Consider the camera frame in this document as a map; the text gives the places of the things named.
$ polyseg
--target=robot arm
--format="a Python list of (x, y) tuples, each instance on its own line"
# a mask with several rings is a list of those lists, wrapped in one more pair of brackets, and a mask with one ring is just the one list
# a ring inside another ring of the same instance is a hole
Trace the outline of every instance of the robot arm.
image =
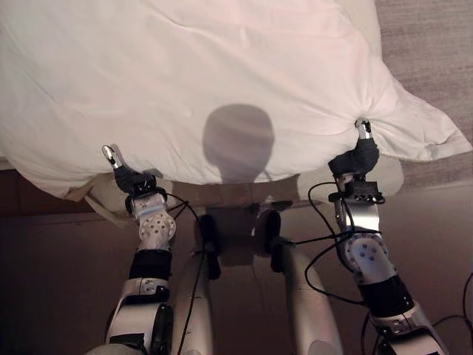
[(356, 148), (330, 163), (338, 192), (330, 201), (336, 206), (336, 219), (348, 237), (339, 245), (376, 331), (382, 337), (379, 354), (447, 355), (448, 351), (414, 301), (388, 258), (388, 250), (378, 232), (379, 203), (384, 202), (376, 182), (366, 182), (378, 160), (378, 149), (371, 137), (370, 124), (357, 122), (360, 139)]
[(156, 187), (154, 176), (126, 168), (111, 147), (104, 146), (102, 151), (118, 187), (129, 194), (126, 209), (136, 219), (141, 239), (106, 342), (145, 354), (164, 354), (159, 351), (171, 345), (173, 313), (166, 302), (172, 259), (169, 241), (176, 232), (174, 219), (166, 211), (167, 194)]

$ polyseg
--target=floor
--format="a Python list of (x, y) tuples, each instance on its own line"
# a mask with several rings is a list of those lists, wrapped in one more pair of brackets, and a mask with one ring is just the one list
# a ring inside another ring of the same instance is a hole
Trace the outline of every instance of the floor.
[[(380, 208), (391, 260), (431, 320), (461, 310), (472, 269), (472, 195), (470, 184), (396, 195)], [(329, 206), (323, 210), (332, 214)], [(225, 235), (222, 277), (211, 283), (217, 354), (291, 354), (283, 278), (258, 255), (250, 237), (254, 216), (241, 209), (212, 213)], [(171, 288), (194, 245), (192, 216), (183, 213), (177, 225)], [(283, 236), (323, 234), (313, 210), (282, 213)], [(136, 226), (119, 229), (93, 213), (0, 219), (0, 354), (83, 354), (99, 345), (137, 243)], [(303, 250), (314, 255), (327, 246), (320, 243)], [(332, 254), (317, 269), (328, 290), (359, 297)], [(359, 355), (365, 310), (332, 306), (346, 354)], [(438, 331), (451, 354), (469, 353), (464, 324), (452, 320)], [(373, 339), (369, 329), (369, 348)]]

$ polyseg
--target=white pillowcase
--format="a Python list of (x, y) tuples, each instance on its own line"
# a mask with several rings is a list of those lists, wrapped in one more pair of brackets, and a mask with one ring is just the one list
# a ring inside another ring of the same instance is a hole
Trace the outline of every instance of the white pillowcase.
[(189, 183), (278, 180), (355, 146), (433, 160), (472, 147), (410, 95), (331, 0), (3, 0), (0, 145), (64, 196), (110, 170)]

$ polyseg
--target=wire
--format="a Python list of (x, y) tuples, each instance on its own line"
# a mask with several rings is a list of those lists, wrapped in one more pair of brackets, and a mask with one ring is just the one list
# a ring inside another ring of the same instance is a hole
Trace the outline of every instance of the wire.
[(349, 304), (352, 304), (352, 305), (364, 305), (364, 301), (355, 301), (355, 300), (350, 300), (348, 298), (345, 298), (345, 297), (342, 297), (342, 296), (339, 296), (337, 294), (332, 294), (330, 292), (327, 292), (325, 290), (322, 290), (320, 288), (317, 288), (315, 287), (310, 281), (309, 281), (309, 270), (310, 268), (317, 262), (317, 260), (319, 260), (322, 256), (324, 256), (327, 252), (329, 252), (330, 250), (332, 250), (333, 248), (335, 248), (337, 245), (343, 243), (345, 240), (351, 238), (351, 236), (353, 235), (352, 232), (348, 232), (348, 233), (341, 233), (341, 234), (336, 234), (337, 237), (342, 237), (339, 241), (335, 242), (334, 244), (332, 244), (331, 246), (329, 246), (328, 248), (326, 248), (325, 250), (321, 251), (320, 253), (318, 253), (316, 255), (316, 257), (314, 257), (310, 263), (307, 264), (305, 270), (304, 270), (304, 277), (305, 277), (305, 281), (307, 282), (307, 284), (309, 285), (309, 287), (321, 294), (324, 294), (325, 296), (328, 296), (328, 297), (332, 297), (333, 299), (335, 300), (339, 300), (339, 301), (343, 301), (343, 302), (346, 302), (346, 303), (349, 303)]
[(289, 244), (292, 244), (292, 245), (295, 245), (295, 246), (300, 246), (301, 244), (319, 242), (321, 240), (328, 240), (328, 239), (333, 239), (333, 235), (327, 235), (326, 237), (320, 237), (320, 238), (301, 240), (299, 242), (289, 242)]
[(466, 327), (470, 332), (470, 342), (472, 344), (472, 353), (473, 353), (473, 322), (468, 318), (468, 314), (466, 313), (466, 293), (468, 292), (468, 286), (473, 278), (473, 272), (470, 273), (468, 278), (466, 279), (465, 285), (463, 287), (463, 296), (462, 296), (462, 312), (463, 314), (452, 314), (450, 316), (446, 316), (434, 324), (433, 327), (437, 327), (438, 325), (448, 321), (448, 320), (463, 320), (465, 322)]
[[(175, 198), (176, 200), (179, 200), (184, 205), (183, 209), (187, 208), (192, 212), (192, 214), (194, 215), (195, 220), (197, 222), (197, 225), (199, 226), (199, 231), (202, 231), (199, 217), (197, 216), (197, 213), (195, 213), (194, 209), (188, 204), (188, 201), (184, 201), (182, 198), (180, 198), (176, 195), (173, 195), (173, 194), (168, 194), (168, 196), (171, 196), (171, 197)], [(181, 209), (178, 212), (176, 218), (179, 216), (179, 214), (181, 213), (181, 211), (183, 209)], [(199, 277), (200, 277), (200, 274), (201, 274), (201, 271), (202, 271), (202, 266), (203, 266), (204, 260), (205, 260), (205, 250), (204, 250), (204, 245), (202, 244), (202, 256), (201, 256), (200, 261), (199, 261), (199, 267), (197, 268), (197, 276), (195, 278), (194, 287), (192, 288), (191, 303), (189, 305), (189, 310), (187, 312), (186, 323), (184, 325), (183, 335), (180, 338), (179, 350), (177, 351), (177, 355), (180, 355), (182, 350), (183, 350), (184, 339), (186, 338), (187, 328), (188, 328), (188, 325), (189, 325), (189, 321), (191, 320), (192, 308), (194, 307), (195, 293), (197, 291), (197, 285), (199, 284)]]
[(468, 320), (470, 320), (470, 319), (468, 318), (468, 314), (466, 314), (466, 292), (468, 292), (468, 286), (469, 286), (470, 282), (472, 281), (472, 277), (473, 277), (473, 272), (468, 276), (468, 279), (466, 279), (465, 286), (463, 287), (463, 297), (462, 297), (462, 303), (461, 303), (462, 304), (462, 310), (463, 310), (463, 316)]
[[(313, 209), (317, 212), (317, 214), (320, 216), (320, 218), (325, 222), (325, 225), (327, 226), (327, 228), (329, 229), (330, 233), (332, 234), (332, 238), (333, 238), (333, 241), (336, 242), (336, 234), (335, 232), (333, 231), (333, 228), (332, 226), (330, 225), (330, 223), (328, 222), (327, 218), (324, 216), (324, 214), (316, 207), (316, 204), (312, 201), (312, 197), (310, 196), (310, 193), (312, 192), (312, 190), (314, 190), (316, 187), (319, 187), (319, 186), (322, 186), (322, 185), (337, 185), (337, 183), (335, 182), (331, 182), (331, 181), (327, 181), (325, 183), (317, 183), (316, 185), (312, 186), (309, 191), (307, 192), (307, 197), (309, 199), (309, 202), (310, 202), (310, 205), (313, 207)], [(338, 261), (351, 273), (353, 273), (353, 270), (347, 265), (347, 263), (345, 262), (345, 260), (343, 259), (343, 257), (341, 256), (341, 252), (340, 250), (337, 248), (336, 249), (336, 253), (337, 253), (337, 258), (338, 258)]]
[(465, 287), (463, 287), (462, 310), (463, 310), (463, 316), (465, 317), (465, 320), (468, 321), (467, 324), (469, 324), (470, 342), (472, 343), (472, 353), (473, 353), (473, 326), (472, 326), (473, 322), (468, 318), (468, 314), (466, 313), (466, 293), (468, 292), (468, 286), (470, 282), (472, 281), (472, 277), (473, 277), (473, 272), (470, 273), (470, 276), (468, 276), (468, 279), (466, 279)]
[[(314, 186), (312, 186), (310, 189), (309, 189), (309, 192), (308, 192), (308, 195), (309, 195), (309, 201), (310, 201), (310, 192), (312, 189), (316, 188), (317, 186), (320, 186), (320, 185), (329, 185), (329, 184), (335, 184), (336, 183), (318, 183)], [(345, 297), (342, 297), (342, 296), (339, 296), (337, 294), (332, 294), (330, 292), (327, 292), (325, 290), (322, 290), (320, 288), (317, 288), (315, 287), (310, 281), (309, 281), (309, 276), (308, 276), (308, 273), (309, 273), (309, 270), (310, 268), (317, 262), (317, 260), (319, 260), (322, 256), (324, 256), (327, 252), (329, 252), (330, 250), (336, 248), (338, 245), (342, 244), (343, 242), (345, 242), (346, 240), (350, 239), (353, 234), (355, 233), (355, 222), (353, 221), (353, 216), (351, 214), (351, 211), (350, 211), (350, 208), (348, 207), (347, 205), (347, 202), (345, 201), (345, 199), (343, 198), (343, 195), (340, 194), (341, 196), (341, 202), (344, 204), (344, 207), (347, 211), (347, 214), (348, 214), (348, 217), (350, 219), (350, 231), (349, 232), (342, 232), (340, 234), (333, 234), (332, 237), (333, 239), (335, 240), (334, 244), (332, 244), (331, 246), (329, 246), (328, 248), (324, 249), (323, 251), (321, 251), (320, 253), (318, 253), (311, 261), (310, 263), (307, 264), (305, 270), (304, 270), (304, 278), (305, 278), (305, 281), (307, 282), (307, 284), (309, 285), (309, 287), (321, 294), (324, 294), (325, 296), (328, 296), (328, 297), (332, 297), (333, 299), (335, 300), (339, 300), (339, 301), (342, 301), (342, 302), (345, 302), (345, 303), (349, 303), (351, 305), (365, 305), (364, 301), (355, 301), (355, 300), (350, 300), (348, 298), (345, 298)], [(314, 207), (314, 209), (319, 213), (319, 215), (322, 217), (322, 219), (326, 222), (327, 224), (327, 227), (330, 225), (327, 221), (327, 219), (325, 218), (325, 216), (315, 207), (315, 205), (312, 204), (312, 207)], [(343, 259), (341, 258), (341, 256), (337, 253), (338, 255), (338, 259), (340, 260), (340, 262), (342, 264), (344, 264), (345, 268), (347, 268), (348, 270), (350, 270), (350, 272), (353, 272), (344, 262), (343, 262)]]
[(365, 338), (367, 334), (368, 322), (370, 321), (370, 313), (367, 312), (367, 315), (364, 318), (363, 325), (361, 326), (361, 336), (360, 336), (360, 349), (361, 355), (367, 355), (367, 349), (365, 344)]
[(332, 226), (328, 222), (327, 218), (324, 216), (322, 212), (316, 207), (316, 204), (312, 201), (312, 197), (310, 196), (310, 193), (312, 190), (314, 190), (316, 187), (322, 186), (322, 185), (336, 185), (336, 183), (332, 182), (326, 182), (326, 183), (317, 183), (316, 185), (312, 186), (309, 191), (307, 192), (307, 198), (309, 199), (310, 205), (313, 207), (313, 209), (317, 212), (317, 214), (320, 216), (320, 218), (324, 221), (325, 225), (327, 226), (328, 230), (332, 235), (335, 235), (335, 231), (333, 230)]
[(183, 207), (178, 211), (178, 213), (176, 213), (176, 215), (174, 216), (174, 220), (176, 220), (181, 213), (183, 213), (183, 211), (186, 209), (186, 207), (188, 206), (188, 203), (183, 203)]
[(376, 340), (375, 340), (375, 344), (374, 346), (372, 347), (372, 350), (371, 350), (371, 355), (376, 355), (376, 350), (378, 348), (378, 343), (379, 343), (379, 340), (381, 339), (381, 335), (377, 335), (376, 336)]

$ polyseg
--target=black cable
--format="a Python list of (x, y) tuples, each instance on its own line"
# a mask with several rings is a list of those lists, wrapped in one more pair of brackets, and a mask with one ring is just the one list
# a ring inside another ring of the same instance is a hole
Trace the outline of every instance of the black cable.
[(472, 344), (472, 353), (473, 353), (473, 326), (472, 326), (472, 320), (468, 318), (468, 314), (466, 313), (466, 293), (468, 292), (468, 286), (470, 282), (472, 281), (473, 277), (473, 272), (470, 273), (470, 276), (468, 276), (468, 279), (466, 279), (465, 286), (463, 287), (463, 297), (462, 297), (462, 310), (463, 310), (463, 316), (465, 317), (465, 320), (467, 321), (467, 324), (469, 324), (470, 328), (470, 342)]
[(333, 235), (327, 235), (326, 237), (320, 237), (320, 238), (300, 240), (299, 242), (289, 242), (289, 244), (292, 244), (292, 245), (295, 245), (295, 246), (300, 246), (301, 244), (319, 242), (321, 240), (328, 240), (328, 239), (333, 239)]
[(183, 203), (183, 205), (184, 205), (184, 206), (183, 206), (183, 207), (178, 211), (178, 213), (176, 213), (176, 215), (174, 216), (174, 220), (176, 220), (176, 219), (180, 216), (180, 214), (184, 212), (184, 210), (185, 210), (186, 207), (188, 206), (188, 203)]
[(178, 205), (176, 205), (176, 206), (171, 207), (170, 209), (168, 209), (167, 212), (174, 211), (175, 209), (178, 209), (178, 208), (180, 208), (181, 206), (183, 206), (183, 205), (185, 205), (185, 204), (187, 204), (187, 203), (188, 203), (188, 201), (181, 202), (181, 203), (179, 203)]
[[(314, 186), (312, 186), (309, 190), (309, 197), (310, 197), (310, 191), (317, 187), (317, 186), (320, 186), (320, 185), (328, 185), (328, 184), (334, 184), (334, 183), (319, 183), (319, 184), (316, 184)], [(304, 270), (304, 278), (305, 278), (305, 281), (306, 283), (309, 285), (309, 287), (321, 294), (324, 294), (325, 296), (328, 296), (328, 297), (332, 297), (333, 299), (335, 300), (339, 300), (339, 301), (342, 301), (342, 302), (346, 302), (346, 303), (349, 303), (351, 305), (365, 305), (364, 301), (355, 301), (355, 300), (350, 300), (348, 298), (345, 298), (345, 297), (342, 297), (342, 296), (339, 296), (337, 294), (332, 294), (330, 292), (327, 292), (325, 290), (322, 290), (320, 288), (317, 288), (315, 287), (310, 281), (309, 281), (309, 277), (308, 277), (308, 272), (310, 270), (310, 268), (317, 262), (317, 260), (319, 260), (323, 255), (325, 255), (327, 252), (329, 252), (330, 250), (332, 250), (333, 248), (336, 248), (338, 245), (342, 244), (343, 242), (345, 242), (346, 240), (350, 239), (353, 234), (355, 233), (355, 222), (353, 221), (353, 216), (351, 214), (351, 211), (350, 211), (350, 208), (348, 207), (347, 205), (347, 202), (345, 201), (345, 199), (343, 198), (343, 196), (340, 194), (341, 196), (341, 202), (344, 204), (344, 207), (345, 209), (347, 210), (347, 214), (348, 214), (348, 217), (350, 219), (350, 229), (351, 231), (350, 232), (342, 232), (340, 234), (334, 234), (333, 235), (333, 239), (335, 240), (334, 244), (332, 244), (331, 246), (329, 246), (328, 248), (326, 248), (325, 250), (323, 250), (322, 252), (320, 252), (319, 254), (317, 254), (311, 261), (310, 263), (306, 266), (305, 270)]]
[(468, 314), (466, 314), (466, 292), (468, 292), (468, 286), (470, 282), (472, 281), (472, 277), (473, 277), (473, 272), (468, 276), (468, 279), (466, 279), (465, 286), (463, 287), (463, 297), (462, 297), (462, 303), (461, 303), (463, 316), (468, 320), (470, 319), (468, 318)]
[(336, 185), (336, 183), (332, 182), (326, 182), (326, 183), (317, 183), (316, 185), (312, 186), (309, 191), (307, 192), (307, 198), (309, 199), (310, 205), (313, 207), (313, 209), (317, 212), (317, 214), (320, 216), (320, 218), (324, 221), (325, 225), (327, 226), (328, 230), (332, 235), (335, 235), (335, 231), (333, 230), (332, 226), (328, 222), (327, 218), (324, 216), (322, 212), (316, 207), (316, 204), (312, 201), (312, 197), (310, 196), (310, 193), (312, 190), (314, 190), (316, 187), (322, 186), (322, 185)]
[(361, 355), (367, 355), (367, 349), (365, 345), (365, 337), (367, 333), (368, 322), (370, 321), (370, 313), (367, 312), (367, 315), (364, 318), (363, 325), (361, 326), (361, 336), (360, 336), (360, 349)]
[(378, 343), (379, 343), (379, 340), (381, 339), (381, 335), (377, 335), (376, 336), (376, 340), (375, 340), (375, 344), (374, 346), (372, 347), (372, 350), (371, 350), (371, 355), (376, 355), (376, 350), (378, 349)]
[[(317, 183), (316, 185), (312, 186), (309, 191), (307, 192), (307, 197), (309, 199), (309, 203), (310, 205), (313, 207), (313, 209), (317, 212), (317, 214), (320, 216), (320, 218), (325, 222), (325, 225), (327, 226), (327, 228), (329, 229), (330, 233), (332, 234), (332, 238), (333, 238), (333, 241), (336, 242), (336, 234), (335, 232), (333, 231), (333, 228), (332, 226), (330, 225), (330, 223), (328, 222), (327, 218), (324, 216), (324, 214), (316, 207), (316, 204), (312, 201), (312, 197), (310, 196), (310, 193), (312, 192), (312, 190), (314, 190), (316, 187), (319, 187), (319, 186), (322, 186), (322, 185), (337, 185), (337, 183), (334, 183), (334, 182), (331, 182), (331, 181), (328, 181), (328, 182), (325, 182), (325, 183)], [(353, 270), (347, 265), (347, 263), (345, 262), (345, 260), (343, 259), (342, 255), (341, 255), (341, 252), (340, 250), (337, 248), (336, 249), (336, 254), (337, 254), (337, 258), (338, 258), (338, 261), (350, 272), (350, 273), (353, 273)]]
[(328, 248), (326, 248), (325, 250), (321, 251), (320, 253), (318, 253), (316, 255), (316, 257), (314, 257), (310, 263), (307, 264), (305, 270), (304, 270), (304, 277), (305, 277), (305, 281), (306, 283), (309, 285), (309, 287), (321, 294), (324, 294), (325, 296), (328, 296), (328, 297), (332, 297), (333, 299), (335, 300), (339, 300), (339, 301), (343, 301), (343, 302), (346, 302), (346, 303), (349, 303), (351, 305), (364, 305), (364, 301), (355, 301), (355, 300), (350, 300), (348, 298), (345, 298), (345, 297), (342, 297), (342, 296), (339, 296), (337, 294), (332, 294), (330, 292), (327, 292), (325, 290), (322, 290), (320, 288), (317, 288), (315, 287), (310, 281), (309, 281), (309, 276), (308, 276), (308, 273), (309, 273), (309, 270), (310, 268), (317, 262), (317, 260), (319, 260), (322, 256), (324, 256), (327, 252), (329, 252), (330, 250), (332, 250), (333, 248), (335, 248), (337, 245), (343, 243), (345, 240), (351, 238), (351, 236), (353, 235), (352, 232), (349, 232), (349, 233), (341, 233), (341, 234), (336, 234), (337, 237), (341, 237), (340, 240), (338, 240), (337, 242), (335, 242), (334, 244), (332, 244), (331, 246), (329, 246)]
[[(199, 231), (201, 231), (202, 229), (201, 229), (199, 217), (197, 216), (197, 213), (195, 213), (194, 209), (188, 204), (188, 201), (184, 201), (182, 198), (180, 198), (176, 195), (173, 195), (173, 194), (168, 194), (168, 196), (171, 196), (171, 197), (175, 198), (176, 200), (181, 201), (185, 205), (183, 208), (187, 208), (192, 212), (192, 214), (194, 215), (195, 220), (197, 222), (197, 225), (199, 226)], [(183, 350), (184, 339), (186, 338), (187, 328), (188, 328), (188, 325), (189, 325), (189, 321), (191, 320), (192, 308), (194, 307), (195, 293), (197, 291), (197, 285), (199, 284), (199, 277), (200, 277), (200, 273), (202, 271), (202, 266), (203, 266), (204, 260), (205, 260), (205, 250), (204, 250), (204, 245), (202, 244), (202, 256), (201, 256), (200, 261), (199, 261), (199, 267), (197, 268), (197, 276), (195, 278), (194, 287), (192, 288), (191, 304), (189, 305), (189, 310), (188, 310), (188, 313), (187, 313), (186, 323), (184, 325), (183, 335), (180, 338), (179, 350), (177, 351), (177, 355), (180, 355), (182, 350)]]

